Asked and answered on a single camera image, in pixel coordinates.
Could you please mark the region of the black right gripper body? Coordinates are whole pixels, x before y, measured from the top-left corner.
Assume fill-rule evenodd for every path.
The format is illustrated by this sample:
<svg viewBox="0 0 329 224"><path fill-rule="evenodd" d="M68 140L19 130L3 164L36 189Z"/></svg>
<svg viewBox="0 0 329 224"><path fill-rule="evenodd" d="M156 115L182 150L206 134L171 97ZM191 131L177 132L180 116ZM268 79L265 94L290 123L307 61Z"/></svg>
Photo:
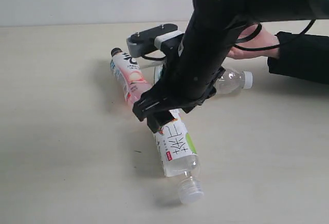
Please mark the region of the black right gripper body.
<svg viewBox="0 0 329 224"><path fill-rule="evenodd" d="M169 111L183 109L189 113L216 94L214 82L225 69L221 65L179 64L168 66L160 80L133 105L133 113L140 120L169 122Z"/></svg>

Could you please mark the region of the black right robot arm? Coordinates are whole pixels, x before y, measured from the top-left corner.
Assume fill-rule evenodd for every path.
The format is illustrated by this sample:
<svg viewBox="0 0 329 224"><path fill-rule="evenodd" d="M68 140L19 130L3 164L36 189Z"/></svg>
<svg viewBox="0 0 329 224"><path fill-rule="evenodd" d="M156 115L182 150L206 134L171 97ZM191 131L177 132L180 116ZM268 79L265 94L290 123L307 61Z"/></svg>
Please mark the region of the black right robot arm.
<svg viewBox="0 0 329 224"><path fill-rule="evenodd" d="M166 56L160 80L133 106L135 116L154 133L173 120L171 110L188 113L215 95L224 59L253 22L328 18L328 0L193 0L193 7L184 33L166 24L127 40L135 58L155 50Z"/></svg>

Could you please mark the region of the black sleeved forearm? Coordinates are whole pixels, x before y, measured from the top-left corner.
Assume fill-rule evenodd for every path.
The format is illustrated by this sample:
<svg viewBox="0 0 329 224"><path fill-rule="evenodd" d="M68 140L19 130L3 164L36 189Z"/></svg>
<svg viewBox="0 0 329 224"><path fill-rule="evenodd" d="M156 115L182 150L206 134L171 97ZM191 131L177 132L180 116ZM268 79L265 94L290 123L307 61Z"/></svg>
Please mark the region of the black sleeved forearm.
<svg viewBox="0 0 329 224"><path fill-rule="evenodd" d="M305 34L268 58L269 73L328 84L328 36Z"/></svg>

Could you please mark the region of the person's open hand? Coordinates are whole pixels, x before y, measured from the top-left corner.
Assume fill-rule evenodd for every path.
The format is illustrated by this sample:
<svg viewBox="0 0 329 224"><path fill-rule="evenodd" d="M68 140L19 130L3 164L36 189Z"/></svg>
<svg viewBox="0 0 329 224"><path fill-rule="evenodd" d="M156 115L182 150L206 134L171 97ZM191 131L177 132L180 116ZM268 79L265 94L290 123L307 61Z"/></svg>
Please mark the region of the person's open hand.
<svg viewBox="0 0 329 224"><path fill-rule="evenodd" d="M246 28L239 36L240 38L244 38L252 34L257 25L252 25ZM260 33L251 41L240 43L238 44L240 47L245 48L263 48L263 47L270 47L279 44L278 37L276 35L271 34L268 32L264 27L260 31ZM263 50L263 51L244 51L240 50L236 47L232 47L228 52L227 57L235 60L244 60L244 59L253 59L257 57L270 57L270 58L279 58L279 48Z"/></svg>

